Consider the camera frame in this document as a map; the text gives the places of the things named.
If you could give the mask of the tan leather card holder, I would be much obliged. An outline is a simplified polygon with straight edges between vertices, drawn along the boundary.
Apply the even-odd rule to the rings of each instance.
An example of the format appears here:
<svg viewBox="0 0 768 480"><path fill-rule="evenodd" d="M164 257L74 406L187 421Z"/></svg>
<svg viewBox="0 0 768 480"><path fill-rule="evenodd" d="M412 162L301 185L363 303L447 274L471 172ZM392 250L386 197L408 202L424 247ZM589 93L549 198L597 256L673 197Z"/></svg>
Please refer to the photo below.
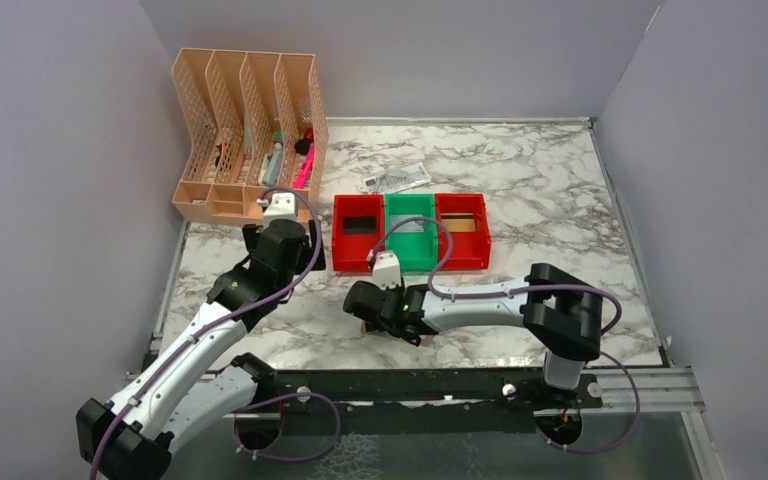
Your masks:
<svg viewBox="0 0 768 480"><path fill-rule="evenodd" d="M394 336L390 335L389 333L387 333L387 332L385 332L383 330L376 329L373 325L371 325L371 324L369 324L367 322L362 322L361 323L360 332L362 334L364 334L364 335L372 335L372 336L377 336L377 337L381 337L381 338L390 338L390 339L394 339L395 338ZM430 346L430 345L433 344L433 342L434 342L434 336L433 335L421 336L419 342L416 343L416 346L422 346L422 347Z"/></svg>

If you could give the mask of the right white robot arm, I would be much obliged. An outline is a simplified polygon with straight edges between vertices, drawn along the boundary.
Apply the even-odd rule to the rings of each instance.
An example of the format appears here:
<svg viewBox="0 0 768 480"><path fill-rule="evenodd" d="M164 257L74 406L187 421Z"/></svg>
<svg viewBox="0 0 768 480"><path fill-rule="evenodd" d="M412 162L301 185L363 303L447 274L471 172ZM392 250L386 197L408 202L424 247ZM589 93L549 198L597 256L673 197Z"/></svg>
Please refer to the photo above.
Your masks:
<svg viewBox="0 0 768 480"><path fill-rule="evenodd" d="M599 358L606 294L547 263L531 266L521 280L467 287L390 288L357 281L343 311L372 331L419 345L432 335L467 327L528 330L548 350L544 383L572 391L585 365Z"/></svg>

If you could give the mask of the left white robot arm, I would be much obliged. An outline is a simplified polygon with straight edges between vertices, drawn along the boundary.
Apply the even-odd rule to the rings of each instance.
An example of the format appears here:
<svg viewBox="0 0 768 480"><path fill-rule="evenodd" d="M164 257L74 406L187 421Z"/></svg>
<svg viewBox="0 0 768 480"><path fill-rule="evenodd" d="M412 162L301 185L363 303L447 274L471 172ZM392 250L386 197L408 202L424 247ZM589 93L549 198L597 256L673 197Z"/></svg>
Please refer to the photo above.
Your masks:
<svg viewBox="0 0 768 480"><path fill-rule="evenodd" d="M223 415L275 400L276 371L235 357L211 381L213 363L325 267L321 223L276 219L254 227L247 256L219 275L186 329L133 381L76 414L79 452L92 479L159 479L173 456Z"/></svg>

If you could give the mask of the black card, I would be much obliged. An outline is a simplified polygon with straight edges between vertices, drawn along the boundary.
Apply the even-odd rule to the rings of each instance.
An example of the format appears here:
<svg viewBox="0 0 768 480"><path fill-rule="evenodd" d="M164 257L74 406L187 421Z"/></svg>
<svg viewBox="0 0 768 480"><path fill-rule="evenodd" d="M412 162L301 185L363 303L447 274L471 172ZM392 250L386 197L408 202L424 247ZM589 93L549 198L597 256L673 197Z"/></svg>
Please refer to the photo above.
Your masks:
<svg viewBox="0 0 768 480"><path fill-rule="evenodd" d="M367 235L378 233L378 220L375 216L345 216L342 232L346 235Z"/></svg>

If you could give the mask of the silver VIP card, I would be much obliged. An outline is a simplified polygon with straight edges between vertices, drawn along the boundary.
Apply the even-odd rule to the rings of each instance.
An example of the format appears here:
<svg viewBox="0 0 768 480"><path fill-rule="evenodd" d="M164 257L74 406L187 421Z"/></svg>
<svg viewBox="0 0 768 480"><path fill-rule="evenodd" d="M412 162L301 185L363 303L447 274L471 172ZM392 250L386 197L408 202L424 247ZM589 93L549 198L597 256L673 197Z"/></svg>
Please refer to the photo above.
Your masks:
<svg viewBox="0 0 768 480"><path fill-rule="evenodd" d="M401 224L394 230L395 233L424 233L425 221L423 220L409 220Z"/></svg>

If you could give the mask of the gold card with stripe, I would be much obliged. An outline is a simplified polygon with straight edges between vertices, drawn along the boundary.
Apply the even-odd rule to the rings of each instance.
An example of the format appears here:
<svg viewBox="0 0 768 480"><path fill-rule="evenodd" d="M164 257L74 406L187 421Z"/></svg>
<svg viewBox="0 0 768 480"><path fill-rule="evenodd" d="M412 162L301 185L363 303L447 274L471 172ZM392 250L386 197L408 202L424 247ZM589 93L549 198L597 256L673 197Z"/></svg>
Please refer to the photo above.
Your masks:
<svg viewBox="0 0 768 480"><path fill-rule="evenodd" d="M440 221L451 233L467 233L476 230L475 217L470 213L443 213Z"/></svg>

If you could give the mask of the left red plastic bin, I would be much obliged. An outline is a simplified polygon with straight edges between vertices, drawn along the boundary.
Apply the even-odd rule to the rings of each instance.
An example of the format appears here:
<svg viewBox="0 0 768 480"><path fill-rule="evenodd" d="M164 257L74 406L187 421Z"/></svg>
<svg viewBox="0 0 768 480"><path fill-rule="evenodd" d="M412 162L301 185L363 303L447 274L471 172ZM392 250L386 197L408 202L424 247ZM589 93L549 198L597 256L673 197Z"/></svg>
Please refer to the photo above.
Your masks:
<svg viewBox="0 0 768 480"><path fill-rule="evenodd" d="M384 233L384 196L342 194L333 198L331 255L337 272L368 272L368 254Z"/></svg>

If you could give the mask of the red plastic bin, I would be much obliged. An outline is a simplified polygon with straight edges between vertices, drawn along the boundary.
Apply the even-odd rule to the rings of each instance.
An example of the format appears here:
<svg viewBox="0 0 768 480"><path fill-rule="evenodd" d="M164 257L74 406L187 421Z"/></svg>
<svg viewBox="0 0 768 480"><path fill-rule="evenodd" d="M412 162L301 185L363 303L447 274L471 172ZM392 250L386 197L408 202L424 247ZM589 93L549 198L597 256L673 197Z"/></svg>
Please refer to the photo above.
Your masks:
<svg viewBox="0 0 768 480"><path fill-rule="evenodd" d="M368 272L368 254L384 233L384 196L342 194L333 198L331 255L337 272Z"/></svg>
<svg viewBox="0 0 768 480"><path fill-rule="evenodd" d="M476 230L451 233L453 248L444 263L444 271L486 270L490 264L492 236L488 226L486 202L480 193L436 193L436 217L443 213L470 213L476 220Z"/></svg>

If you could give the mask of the grey green marker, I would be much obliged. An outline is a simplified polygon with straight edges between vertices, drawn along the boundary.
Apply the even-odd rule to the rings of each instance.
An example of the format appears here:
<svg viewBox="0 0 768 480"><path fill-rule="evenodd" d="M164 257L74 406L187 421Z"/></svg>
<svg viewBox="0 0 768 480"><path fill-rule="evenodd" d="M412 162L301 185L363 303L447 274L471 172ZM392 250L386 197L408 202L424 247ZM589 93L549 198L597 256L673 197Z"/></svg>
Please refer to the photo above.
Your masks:
<svg viewBox="0 0 768 480"><path fill-rule="evenodd" d="M283 134L278 131L273 136L272 149L264 156L258 183L272 187L277 184L284 158Z"/></svg>

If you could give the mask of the green plastic bin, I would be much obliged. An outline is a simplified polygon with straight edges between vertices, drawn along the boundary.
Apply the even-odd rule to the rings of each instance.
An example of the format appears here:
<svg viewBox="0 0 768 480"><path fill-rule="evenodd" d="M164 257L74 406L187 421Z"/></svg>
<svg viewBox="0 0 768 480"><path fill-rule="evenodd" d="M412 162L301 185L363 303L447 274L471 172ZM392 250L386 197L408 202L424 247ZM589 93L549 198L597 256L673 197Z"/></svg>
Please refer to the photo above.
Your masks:
<svg viewBox="0 0 768 480"><path fill-rule="evenodd" d="M385 196L385 225L389 230L398 222L411 217L436 217L433 194L387 194ZM438 260L438 230L434 223L425 222L424 233L395 233L385 240L387 250L398 257L401 268L408 272L430 271Z"/></svg>

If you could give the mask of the pink highlighter pen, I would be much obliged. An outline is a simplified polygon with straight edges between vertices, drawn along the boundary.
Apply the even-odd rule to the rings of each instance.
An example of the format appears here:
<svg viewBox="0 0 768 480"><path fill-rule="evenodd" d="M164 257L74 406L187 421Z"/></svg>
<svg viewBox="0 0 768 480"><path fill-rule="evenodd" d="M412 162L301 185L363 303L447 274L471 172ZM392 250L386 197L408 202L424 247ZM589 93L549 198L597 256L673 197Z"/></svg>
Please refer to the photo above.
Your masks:
<svg viewBox="0 0 768 480"><path fill-rule="evenodd" d="M315 158L316 158L315 144L309 142L308 150L307 150L307 153L305 154L304 162L302 163L302 166L293 183L294 189L302 189L305 186L305 184L308 182L310 175L313 171Z"/></svg>

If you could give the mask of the right red plastic bin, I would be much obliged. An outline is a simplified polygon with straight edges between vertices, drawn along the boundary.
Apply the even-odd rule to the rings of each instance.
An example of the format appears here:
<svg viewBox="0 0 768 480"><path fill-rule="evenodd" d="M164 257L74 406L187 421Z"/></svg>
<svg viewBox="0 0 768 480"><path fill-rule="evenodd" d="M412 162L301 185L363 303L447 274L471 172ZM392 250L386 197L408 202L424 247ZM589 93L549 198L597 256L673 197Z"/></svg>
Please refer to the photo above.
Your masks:
<svg viewBox="0 0 768 480"><path fill-rule="evenodd" d="M470 213L476 220L476 230L451 233L453 248L444 263L444 271L486 270L490 264L492 236L488 226L486 202L480 193L436 193L436 217L443 213Z"/></svg>

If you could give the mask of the black binder clip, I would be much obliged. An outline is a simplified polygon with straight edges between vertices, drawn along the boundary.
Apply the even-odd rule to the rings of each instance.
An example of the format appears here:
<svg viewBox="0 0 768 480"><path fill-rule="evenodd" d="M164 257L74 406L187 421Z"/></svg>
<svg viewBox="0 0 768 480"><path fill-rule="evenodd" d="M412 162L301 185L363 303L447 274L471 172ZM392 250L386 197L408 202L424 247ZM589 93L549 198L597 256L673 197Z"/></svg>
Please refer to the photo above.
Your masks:
<svg viewBox="0 0 768 480"><path fill-rule="evenodd" d="M303 157L306 157L313 149L315 143L314 130L312 127L307 128L302 136L295 142L295 152Z"/></svg>

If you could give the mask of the peach plastic file organizer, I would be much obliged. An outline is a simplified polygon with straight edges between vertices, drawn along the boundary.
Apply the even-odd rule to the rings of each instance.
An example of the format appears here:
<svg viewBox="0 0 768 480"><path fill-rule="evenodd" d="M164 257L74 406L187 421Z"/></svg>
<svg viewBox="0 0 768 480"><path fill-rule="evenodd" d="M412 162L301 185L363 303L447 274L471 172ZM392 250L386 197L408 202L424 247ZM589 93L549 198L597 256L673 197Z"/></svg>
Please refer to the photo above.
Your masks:
<svg viewBox="0 0 768 480"><path fill-rule="evenodd" d="M305 159L294 144L313 128L313 171L295 190L317 204L329 130L316 55L183 48L172 77L191 141L172 198L186 221L261 223L257 199L268 187L258 180L278 131L284 158L276 185L293 188Z"/></svg>

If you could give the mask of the clear protractor ruler packet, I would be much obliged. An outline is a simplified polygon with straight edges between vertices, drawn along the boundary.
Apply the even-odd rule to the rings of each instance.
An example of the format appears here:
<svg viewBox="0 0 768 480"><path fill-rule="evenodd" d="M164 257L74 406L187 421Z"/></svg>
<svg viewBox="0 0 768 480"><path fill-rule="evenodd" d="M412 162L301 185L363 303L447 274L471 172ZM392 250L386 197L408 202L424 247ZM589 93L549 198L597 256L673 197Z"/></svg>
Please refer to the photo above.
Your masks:
<svg viewBox="0 0 768 480"><path fill-rule="evenodd" d="M431 175L422 162L391 168L364 177L358 187L365 194L392 194L429 184Z"/></svg>

